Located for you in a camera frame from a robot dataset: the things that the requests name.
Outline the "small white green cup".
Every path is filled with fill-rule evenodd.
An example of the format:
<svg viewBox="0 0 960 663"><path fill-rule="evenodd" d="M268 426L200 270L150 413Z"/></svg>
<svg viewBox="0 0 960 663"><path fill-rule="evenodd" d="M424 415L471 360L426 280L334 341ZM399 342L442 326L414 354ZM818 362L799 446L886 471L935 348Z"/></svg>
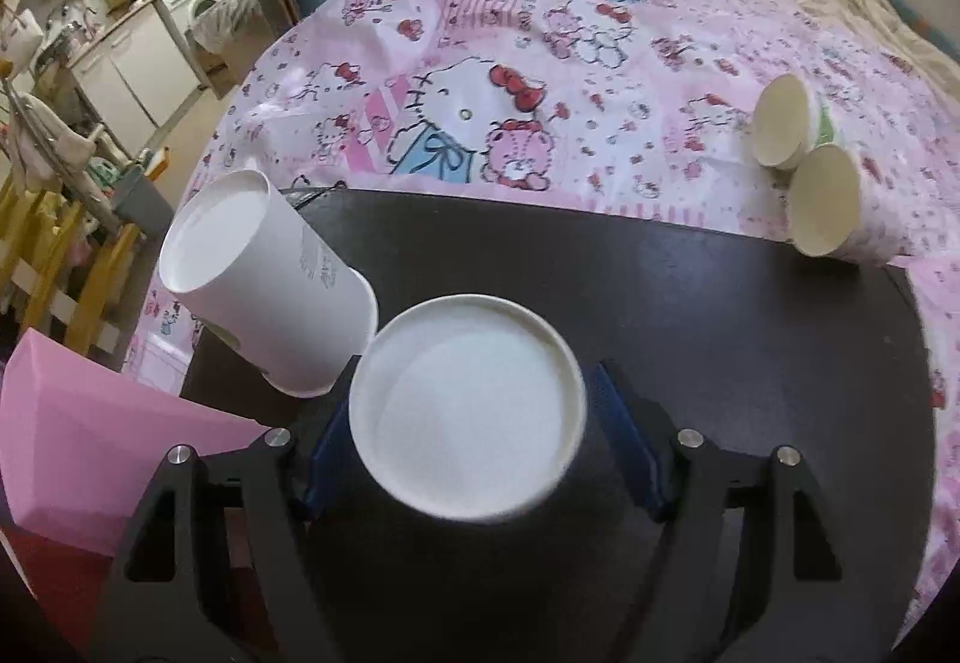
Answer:
<svg viewBox="0 0 960 663"><path fill-rule="evenodd" d="M758 96L750 120L750 145L760 166L793 172L812 149L836 138L827 103L802 76L779 75Z"/></svg>

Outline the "grey trash bin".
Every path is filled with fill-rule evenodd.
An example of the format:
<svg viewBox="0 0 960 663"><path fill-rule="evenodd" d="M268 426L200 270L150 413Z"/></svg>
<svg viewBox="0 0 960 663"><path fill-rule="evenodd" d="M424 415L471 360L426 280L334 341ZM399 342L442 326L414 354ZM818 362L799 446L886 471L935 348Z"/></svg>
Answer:
<svg viewBox="0 0 960 663"><path fill-rule="evenodd" d="M166 236L174 218L174 209L138 164L124 170L121 180L114 185L110 208L121 220L139 226L150 239Z"/></svg>

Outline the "pink faceted plastic cup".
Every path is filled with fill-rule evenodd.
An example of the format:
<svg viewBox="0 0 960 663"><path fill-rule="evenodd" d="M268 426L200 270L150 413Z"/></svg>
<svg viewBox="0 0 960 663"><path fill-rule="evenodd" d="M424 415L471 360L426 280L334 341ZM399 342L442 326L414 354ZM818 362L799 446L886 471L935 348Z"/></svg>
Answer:
<svg viewBox="0 0 960 663"><path fill-rule="evenodd" d="M14 523L114 556L167 450L247 447L265 427L117 374L31 330L3 370L2 481Z"/></svg>

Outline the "white cup green leaf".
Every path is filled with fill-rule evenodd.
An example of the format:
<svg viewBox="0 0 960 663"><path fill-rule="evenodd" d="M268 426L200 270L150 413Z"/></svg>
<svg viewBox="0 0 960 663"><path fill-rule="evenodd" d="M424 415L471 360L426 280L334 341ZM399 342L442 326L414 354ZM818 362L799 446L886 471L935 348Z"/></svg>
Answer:
<svg viewBox="0 0 960 663"><path fill-rule="evenodd" d="M332 390L379 322L366 278L255 169L190 198L164 237L158 273L195 319L290 397Z"/></svg>

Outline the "yellow wooden stool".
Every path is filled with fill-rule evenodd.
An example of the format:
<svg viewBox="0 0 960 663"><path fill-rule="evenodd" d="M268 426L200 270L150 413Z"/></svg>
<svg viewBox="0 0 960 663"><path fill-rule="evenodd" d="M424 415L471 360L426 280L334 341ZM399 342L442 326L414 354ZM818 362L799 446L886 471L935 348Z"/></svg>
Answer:
<svg viewBox="0 0 960 663"><path fill-rule="evenodd" d="M112 321L145 236L135 224L106 232L62 193L2 182L2 319L17 337L36 330L76 353L114 353Z"/></svg>

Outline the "black table mat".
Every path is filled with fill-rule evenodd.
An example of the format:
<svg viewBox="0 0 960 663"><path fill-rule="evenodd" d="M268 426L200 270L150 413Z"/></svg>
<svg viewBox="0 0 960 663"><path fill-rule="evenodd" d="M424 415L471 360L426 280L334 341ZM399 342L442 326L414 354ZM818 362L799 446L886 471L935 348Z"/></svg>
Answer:
<svg viewBox="0 0 960 663"><path fill-rule="evenodd" d="M482 294L539 315L581 366L587 414L620 493L604 577L617 600L605 655L640 594L661 525L636 507L589 399L612 361L675 426L718 447L802 454L871 602L884 658L928 539L934 424L928 353L903 278L806 259L787 245L530 205L334 188L302 217L374 289L382 326L433 299ZM231 415L288 426L309 404L278 393L220 338L205 335L185 393ZM314 526L309 575L320 601Z"/></svg>

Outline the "white kitchen cabinet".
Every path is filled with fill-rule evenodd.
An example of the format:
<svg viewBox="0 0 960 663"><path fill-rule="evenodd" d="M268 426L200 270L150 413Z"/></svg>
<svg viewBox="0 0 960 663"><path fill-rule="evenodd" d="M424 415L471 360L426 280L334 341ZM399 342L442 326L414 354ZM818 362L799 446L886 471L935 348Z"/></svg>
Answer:
<svg viewBox="0 0 960 663"><path fill-rule="evenodd" d="M200 89L155 5L110 28L67 70L96 119L130 156L153 142Z"/></svg>

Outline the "white washing machine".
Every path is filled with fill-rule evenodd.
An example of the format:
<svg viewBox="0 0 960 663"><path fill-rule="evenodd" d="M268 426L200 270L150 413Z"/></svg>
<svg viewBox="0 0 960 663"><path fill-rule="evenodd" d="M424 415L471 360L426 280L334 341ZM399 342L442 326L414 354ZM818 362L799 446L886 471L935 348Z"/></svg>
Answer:
<svg viewBox="0 0 960 663"><path fill-rule="evenodd" d="M206 71L197 57L197 51L192 44L192 26L206 10L214 7L223 0L156 0L155 7L171 34L174 42L178 44L179 50L189 62L190 68L197 75L197 80L202 86L210 85L206 78Z"/></svg>

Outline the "red corrugated paper cup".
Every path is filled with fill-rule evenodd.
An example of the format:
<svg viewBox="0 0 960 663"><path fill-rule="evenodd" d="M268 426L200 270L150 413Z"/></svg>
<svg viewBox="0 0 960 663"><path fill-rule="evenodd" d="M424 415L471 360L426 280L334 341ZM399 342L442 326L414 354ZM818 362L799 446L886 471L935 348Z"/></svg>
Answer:
<svg viewBox="0 0 960 663"><path fill-rule="evenodd" d="M599 661L620 512L558 331L490 296L384 326L348 395L356 468L314 526L350 661Z"/></svg>

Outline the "small white pink-print cup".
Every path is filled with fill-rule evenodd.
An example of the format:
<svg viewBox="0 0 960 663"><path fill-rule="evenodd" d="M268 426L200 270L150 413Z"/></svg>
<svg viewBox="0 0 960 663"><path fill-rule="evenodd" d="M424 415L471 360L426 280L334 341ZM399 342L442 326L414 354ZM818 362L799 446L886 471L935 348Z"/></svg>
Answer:
<svg viewBox="0 0 960 663"><path fill-rule="evenodd" d="M855 146L823 143L794 170L786 218L807 257L886 265L908 250L907 220L895 184Z"/></svg>

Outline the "pink hello kitty sheet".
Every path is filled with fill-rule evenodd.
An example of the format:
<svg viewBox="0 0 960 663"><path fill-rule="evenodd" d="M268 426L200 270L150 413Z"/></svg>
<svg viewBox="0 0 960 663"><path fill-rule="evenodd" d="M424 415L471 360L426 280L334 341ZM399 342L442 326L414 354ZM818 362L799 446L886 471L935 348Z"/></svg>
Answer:
<svg viewBox="0 0 960 663"><path fill-rule="evenodd" d="M907 220L931 368L935 480L910 616L958 560L958 96L799 0L325 0L256 58L190 190L252 166L280 187L529 202L789 241L793 172L750 120L795 73Z"/></svg>

